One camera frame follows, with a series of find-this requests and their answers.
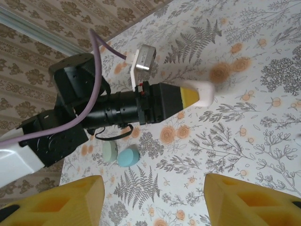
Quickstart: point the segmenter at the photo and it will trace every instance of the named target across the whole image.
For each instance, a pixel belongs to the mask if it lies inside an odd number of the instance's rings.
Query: table surface
[[[93,137],[65,158],[61,185],[102,175],[102,226],[210,225],[205,174],[219,173],[301,197],[301,0],[174,0],[110,41],[157,48],[140,81],[216,84],[209,108],[189,107],[117,141],[138,145],[130,168],[102,159]],[[129,67],[101,48],[113,91],[131,89]],[[104,137],[120,134],[107,128]]]

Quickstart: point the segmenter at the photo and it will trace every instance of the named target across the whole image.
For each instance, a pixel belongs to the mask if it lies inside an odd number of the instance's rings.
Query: floral wallpaper
[[[109,40],[170,1],[3,0],[0,6],[86,52],[89,28]]]
[[[215,84],[210,107],[191,106],[118,140],[139,162],[121,168],[90,137],[65,158],[61,184],[102,175],[102,226],[209,226],[204,178],[223,174],[301,197],[301,0],[174,0],[110,41],[122,53],[157,48],[140,81]],[[129,67],[102,48],[113,91]],[[126,130],[107,128],[104,137]]]
[[[56,90],[48,68],[62,53],[0,24],[0,136],[22,121],[52,109]],[[0,208],[58,186],[63,163],[0,188]]]

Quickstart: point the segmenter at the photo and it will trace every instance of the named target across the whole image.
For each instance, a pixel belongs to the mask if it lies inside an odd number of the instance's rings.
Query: yellow foam pad
[[[182,97],[183,109],[199,101],[198,92],[193,89],[181,87],[181,97]]]
[[[98,226],[104,201],[101,176],[90,176],[10,203],[20,208],[0,226]]]
[[[205,201],[212,226],[300,226],[301,199],[218,174],[207,174]]]

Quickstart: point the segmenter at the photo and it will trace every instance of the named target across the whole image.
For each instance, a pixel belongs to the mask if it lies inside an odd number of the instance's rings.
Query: yellow tip
[[[193,89],[181,87],[181,97],[183,102],[183,109],[199,101],[198,92]]]

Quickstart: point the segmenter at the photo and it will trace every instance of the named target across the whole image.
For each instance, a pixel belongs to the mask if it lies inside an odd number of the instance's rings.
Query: black cable
[[[98,140],[103,140],[103,141],[122,139],[124,137],[130,136],[132,134],[133,130],[134,130],[134,127],[131,124],[128,124],[127,127],[129,127],[131,130],[124,133],[124,134],[121,134],[121,135],[118,135],[118,136],[115,136],[115,137],[97,137],[96,135],[101,134],[101,133],[104,132],[104,130],[105,130],[105,127],[104,127],[104,129],[101,132],[95,134],[95,138],[98,139]]]

